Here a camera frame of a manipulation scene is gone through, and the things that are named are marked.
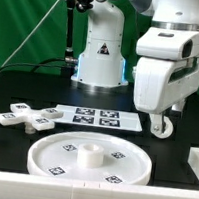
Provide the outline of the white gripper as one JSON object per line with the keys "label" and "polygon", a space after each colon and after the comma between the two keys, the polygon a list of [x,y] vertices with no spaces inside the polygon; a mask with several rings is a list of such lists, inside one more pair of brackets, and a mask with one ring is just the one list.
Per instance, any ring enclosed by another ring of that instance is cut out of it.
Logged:
{"label": "white gripper", "polygon": [[187,60],[176,62],[143,57],[137,63],[133,102],[137,110],[150,114],[150,131],[157,138],[170,137],[174,129],[169,118],[161,112],[199,88],[199,58],[194,71],[170,81],[172,73],[182,70],[187,63]]}

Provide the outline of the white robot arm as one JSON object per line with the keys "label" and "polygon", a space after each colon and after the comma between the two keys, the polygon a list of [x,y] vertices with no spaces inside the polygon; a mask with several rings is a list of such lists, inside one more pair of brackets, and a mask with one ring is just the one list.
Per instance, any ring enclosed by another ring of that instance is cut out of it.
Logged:
{"label": "white robot arm", "polygon": [[[199,0],[129,1],[152,18],[136,44],[134,106],[150,116],[150,131],[164,139],[173,125],[163,112],[185,103],[199,87]],[[127,83],[120,49],[123,19],[109,0],[92,0],[86,48],[73,77],[78,84],[110,89]]]}

